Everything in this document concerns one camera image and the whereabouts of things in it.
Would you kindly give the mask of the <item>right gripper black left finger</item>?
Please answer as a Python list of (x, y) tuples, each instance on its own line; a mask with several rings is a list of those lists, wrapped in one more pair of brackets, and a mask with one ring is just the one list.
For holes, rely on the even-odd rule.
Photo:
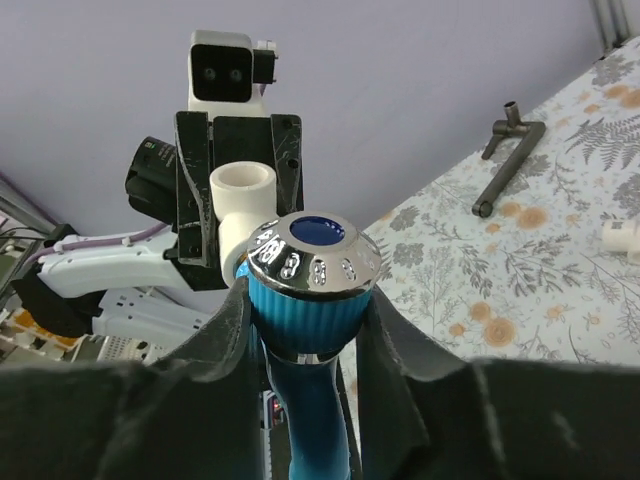
[(246, 278), (163, 359), (1, 370), (5, 479), (259, 479)]

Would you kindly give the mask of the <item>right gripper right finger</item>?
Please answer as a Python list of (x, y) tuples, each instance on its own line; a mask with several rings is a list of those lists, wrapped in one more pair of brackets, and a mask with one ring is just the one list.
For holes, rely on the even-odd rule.
[(635, 479), (639, 371), (463, 360), (375, 290), (357, 337), (368, 479)]

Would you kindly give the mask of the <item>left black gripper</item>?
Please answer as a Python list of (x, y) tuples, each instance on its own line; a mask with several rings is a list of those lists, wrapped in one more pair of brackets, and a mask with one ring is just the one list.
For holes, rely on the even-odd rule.
[(174, 118), (177, 264), (194, 291), (223, 288), (210, 173), (222, 165), (251, 161), (274, 167), (277, 213), (304, 208), (302, 123), (297, 115), (217, 116), (180, 111)]

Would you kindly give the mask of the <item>white plastic elbow fitting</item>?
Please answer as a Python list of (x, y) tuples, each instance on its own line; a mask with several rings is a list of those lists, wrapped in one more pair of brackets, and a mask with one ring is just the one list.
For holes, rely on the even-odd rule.
[(252, 161), (222, 165), (209, 177), (221, 274), (228, 287), (251, 234), (277, 216), (276, 179), (270, 166)]

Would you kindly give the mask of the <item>blue plastic faucet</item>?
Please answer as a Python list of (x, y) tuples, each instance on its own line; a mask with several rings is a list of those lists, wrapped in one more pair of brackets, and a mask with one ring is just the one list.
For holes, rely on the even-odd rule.
[(287, 418), (292, 479), (351, 476), (338, 357), (361, 328), (381, 263), (367, 235), (330, 213), (263, 221), (249, 237), (248, 294)]

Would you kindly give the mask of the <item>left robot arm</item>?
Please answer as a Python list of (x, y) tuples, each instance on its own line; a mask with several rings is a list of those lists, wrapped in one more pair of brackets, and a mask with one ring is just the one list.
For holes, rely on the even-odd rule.
[(209, 176), (243, 160), (276, 175), (276, 211), (303, 206), (302, 123), (296, 115), (270, 118), (175, 116), (178, 145), (154, 137), (138, 147), (125, 181), (130, 206), (160, 225), (149, 232), (80, 237), (68, 224), (49, 234), (44, 247), (12, 280), (23, 307), (44, 329), (76, 338), (91, 331), (91, 314), (112, 288), (160, 286), (192, 291), (222, 290), (234, 275), (246, 245), (226, 238), (214, 214)]

